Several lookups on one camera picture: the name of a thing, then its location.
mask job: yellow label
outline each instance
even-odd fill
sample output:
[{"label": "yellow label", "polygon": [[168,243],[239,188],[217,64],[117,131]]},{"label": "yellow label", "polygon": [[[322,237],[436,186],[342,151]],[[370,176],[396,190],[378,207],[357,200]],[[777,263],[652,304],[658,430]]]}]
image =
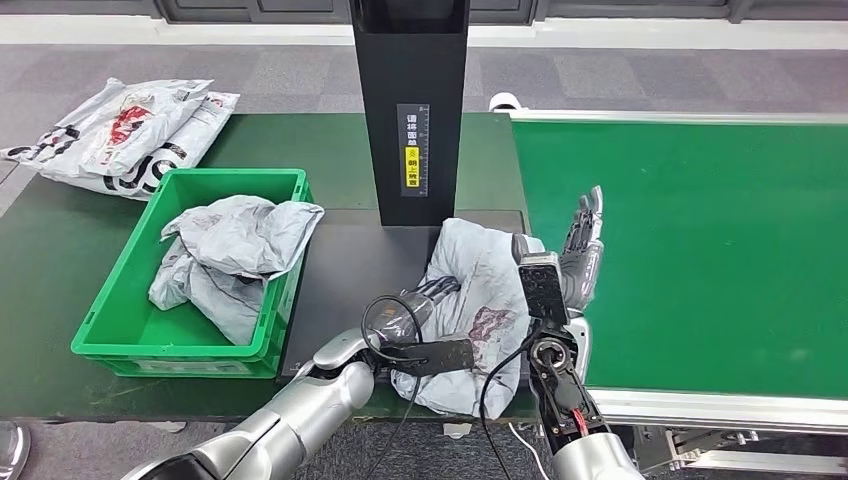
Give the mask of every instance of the yellow label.
[{"label": "yellow label", "polygon": [[418,187],[418,147],[406,147],[406,186]]}]

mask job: crumpled bag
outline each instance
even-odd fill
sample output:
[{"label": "crumpled bag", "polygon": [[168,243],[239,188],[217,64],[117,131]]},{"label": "crumpled bag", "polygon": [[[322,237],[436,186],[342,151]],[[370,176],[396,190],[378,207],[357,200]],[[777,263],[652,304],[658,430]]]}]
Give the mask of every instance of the crumpled bag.
[{"label": "crumpled bag", "polygon": [[183,212],[148,290],[162,310],[191,302],[234,345],[249,345],[268,281],[290,271],[324,209],[235,195]]},{"label": "crumpled bag", "polygon": [[[531,253],[544,251],[541,240],[525,238]],[[457,218],[442,224],[422,283],[450,275],[462,286],[436,306],[421,330],[425,342],[470,338],[474,367],[422,378],[415,403],[437,413],[476,416],[486,376],[527,336],[530,316],[511,247],[512,234]],[[489,383],[488,418],[498,418],[512,401],[520,370],[521,358],[517,357]],[[394,370],[392,385],[401,397],[409,399],[415,378]]]},{"label": "crumpled bag", "polygon": [[233,195],[186,210],[162,238],[179,235],[197,261],[228,275],[273,280],[292,269],[323,216],[311,203]]}]

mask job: white baseboard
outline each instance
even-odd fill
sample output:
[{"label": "white baseboard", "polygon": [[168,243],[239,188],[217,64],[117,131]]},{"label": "white baseboard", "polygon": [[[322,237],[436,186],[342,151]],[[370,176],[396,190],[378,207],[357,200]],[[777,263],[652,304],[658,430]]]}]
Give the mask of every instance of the white baseboard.
[{"label": "white baseboard", "polygon": [[[353,45],[349,25],[169,25],[143,16],[2,15],[0,44]],[[472,26],[472,47],[848,50],[848,22],[565,19]]]}]

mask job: gray carpet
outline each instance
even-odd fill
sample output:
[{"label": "gray carpet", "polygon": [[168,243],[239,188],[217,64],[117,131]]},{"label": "gray carpet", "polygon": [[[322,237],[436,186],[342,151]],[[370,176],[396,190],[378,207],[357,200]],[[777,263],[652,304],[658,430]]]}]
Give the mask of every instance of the gray carpet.
[{"label": "gray carpet", "polygon": [[[30,144],[97,92],[109,76],[125,82],[213,78],[216,89],[243,94],[239,112],[362,110],[355,56],[347,47],[0,45],[0,65],[0,148]],[[531,108],[848,112],[848,52],[472,49],[464,108],[485,110],[491,95],[504,90]],[[32,175],[0,161],[0,215]],[[191,424],[169,434],[136,423],[30,427],[33,452],[22,480],[120,478],[139,463],[178,453],[224,429],[220,424]],[[349,472],[371,464],[381,439],[393,427],[346,426],[297,478],[360,478]],[[493,430],[513,478],[541,478],[532,457],[509,430]],[[543,447],[539,439],[526,436]],[[757,447],[848,455],[844,439],[763,443]],[[503,476],[479,425],[469,436],[451,440],[441,436],[439,425],[413,424],[404,428],[375,478]],[[686,471],[663,478],[794,477]]]}]

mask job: green plastic crate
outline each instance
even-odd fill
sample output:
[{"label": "green plastic crate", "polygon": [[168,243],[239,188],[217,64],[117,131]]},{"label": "green plastic crate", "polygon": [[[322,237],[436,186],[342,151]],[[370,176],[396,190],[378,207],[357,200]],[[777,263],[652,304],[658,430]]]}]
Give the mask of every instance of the green plastic crate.
[{"label": "green plastic crate", "polygon": [[71,350],[127,377],[273,378],[300,278],[295,267],[268,283],[250,345],[231,344],[190,303],[161,311],[147,290],[172,240],[162,228],[184,210],[231,195],[274,203],[312,201],[298,169],[169,171],[118,257],[71,343]]}]

